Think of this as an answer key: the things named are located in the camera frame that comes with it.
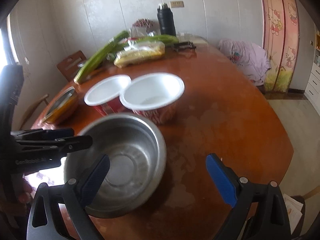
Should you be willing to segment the person's left hand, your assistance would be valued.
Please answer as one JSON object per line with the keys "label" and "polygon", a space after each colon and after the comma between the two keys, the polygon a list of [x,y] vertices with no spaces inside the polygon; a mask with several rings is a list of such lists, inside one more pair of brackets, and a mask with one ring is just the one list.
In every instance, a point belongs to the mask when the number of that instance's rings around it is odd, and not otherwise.
{"label": "person's left hand", "polygon": [[1,174],[1,212],[14,217],[26,216],[28,205],[32,202],[33,188],[25,179],[25,174],[18,173],[14,179]]}

